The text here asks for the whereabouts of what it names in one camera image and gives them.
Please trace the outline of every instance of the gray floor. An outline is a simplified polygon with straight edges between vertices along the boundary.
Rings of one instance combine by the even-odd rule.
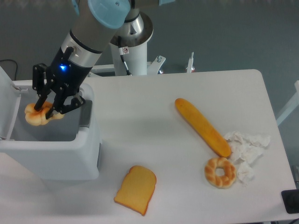
[[[295,93],[299,1],[177,0],[143,11],[155,29],[148,60],[166,57],[165,73],[184,72],[194,51],[196,71],[261,71],[275,114]],[[51,63],[75,19],[70,0],[0,0],[0,60],[16,60],[17,79],[31,79],[32,65]],[[110,63],[107,50],[97,64]],[[0,65],[14,77],[13,63]],[[299,108],[279,129],[289,163],[299,164]]]

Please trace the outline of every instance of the donut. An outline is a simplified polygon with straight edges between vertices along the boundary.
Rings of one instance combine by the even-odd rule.
[[[217,168],[222,168],[224,170],[223,176],[216,175],[215,171]],[[214,185],[217,188],[226,189],[235,182],[236,169],[227,158],[212,158],[205,166],[205,176],[211,185]]]
[[[40,111],[36,111],[34,109],[35,104],[28,104],[25,108],[26,121],[33,126],[39,126],[39,125],[48,124],[50,120],[63,118],[64,114],[58,113],[58,114],[54,114],[51,118],[46,119],[46,113],[50,110],[52,105],[53,105],[52,103],[46,101],[42,105]]]

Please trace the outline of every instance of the bread slice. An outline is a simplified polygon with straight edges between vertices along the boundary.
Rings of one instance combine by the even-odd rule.
[[[156,175],[151,170],[142,166],[133,166],[125,176],[114,201],[144,216],[156,182]]]

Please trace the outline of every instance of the black object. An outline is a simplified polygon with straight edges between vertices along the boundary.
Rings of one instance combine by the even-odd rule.
[[[135,0],[131,0],[131,8],[135,8]]]
[[[15,63],[14,80],[17,80],[18,63],[13,59],[3,59],[3,60],[0,60],[0,62],[13,62],[13,63]]]
[[[85,104],[81,106],[81,114],[79,120],[80,127],[89,127],[92,118],[93,102],[86,100]]]
[[[284,190],[281,192],[281,196],[287,213],[299,213],[299,189]]]
[[[289,222],[289,224],[293,224],[293,223],[297,222],[298,220],[299,220],[299,218],[296,218],[293,221]]]
[[[97,168],[100,168],[100,158],[101,158],[101,152],[102,152],[102,150],[101,150],[101,143],[100,143],[100,146],[99,146],[99,155],[98,155],[98,161],[97,161]]]
[[[76,36],[73,34],[72,30],[70,30],[70,36],[72,37],[72,39],[82,48],[84,48],[85,50],[88,50],[89,52],[92,52],[92,53],[95,53],[95,54],[101,54],[103,53],[102,51],[99,51],[99,50],[95,50],[95,49],[92,49],[88,46],[86,46],[85,44],[83,44],[80,40],[78,40],[76,38]]]
[[[37,91],[39,96],[34,109],[39,111],[51,91],[56,93],[53,106],[46,113],[46,119],[52,116],[54,110],[65,114],[85,103],[85,100],[78,93],[80,85],[92,68],[79,66],[68,60],[73,52],[73,47],[67,47],[64,53],[60,48],[49,67],[43,63],[33,66],[32,88]],[[47,79],[46,84],[44,83],[44,75]],[[74,96],[71,104],[64,105],[69,96]]]

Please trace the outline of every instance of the crumpled tissue paper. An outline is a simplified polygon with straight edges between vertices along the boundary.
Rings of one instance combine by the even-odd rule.
[[[229,159],[233,163],[242,162],[237,170],[238,179],[248,184],[254,176],[250,165],[263,154],[264,149],[270,143],[271,137],[266,134],[250,135],[235,131],[225,134],[224,138],[228,141],[232,150]]]

